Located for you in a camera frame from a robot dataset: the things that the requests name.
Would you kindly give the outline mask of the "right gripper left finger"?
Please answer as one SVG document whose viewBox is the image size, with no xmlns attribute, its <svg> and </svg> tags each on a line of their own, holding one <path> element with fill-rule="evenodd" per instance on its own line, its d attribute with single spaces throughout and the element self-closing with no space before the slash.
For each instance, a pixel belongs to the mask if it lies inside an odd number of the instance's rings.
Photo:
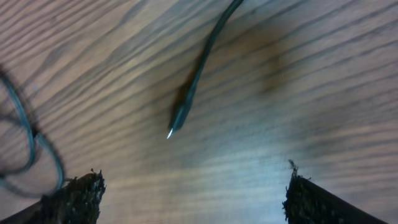
<svg viewBox="0 0 398 224">
<path fill-rule="evenodd" d="M 11 215 L 1 224 L 96 224 L 106 185 L 101 172 L 74 178 L 66 187 L 26 209 Z"/>
</svg>

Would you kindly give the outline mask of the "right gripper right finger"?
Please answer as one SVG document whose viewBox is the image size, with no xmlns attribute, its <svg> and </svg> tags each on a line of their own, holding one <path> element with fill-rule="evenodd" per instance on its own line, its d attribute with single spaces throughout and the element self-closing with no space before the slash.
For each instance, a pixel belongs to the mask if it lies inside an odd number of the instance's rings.
<svg viewBox="0 0 398 224">
<path fill-rule="evenodd" d="M 298 174 L 290 160 L 292 175 L 282 202 L 289 224 L 386 224 L 352 204 L 340 199 Z"/>
</svg>

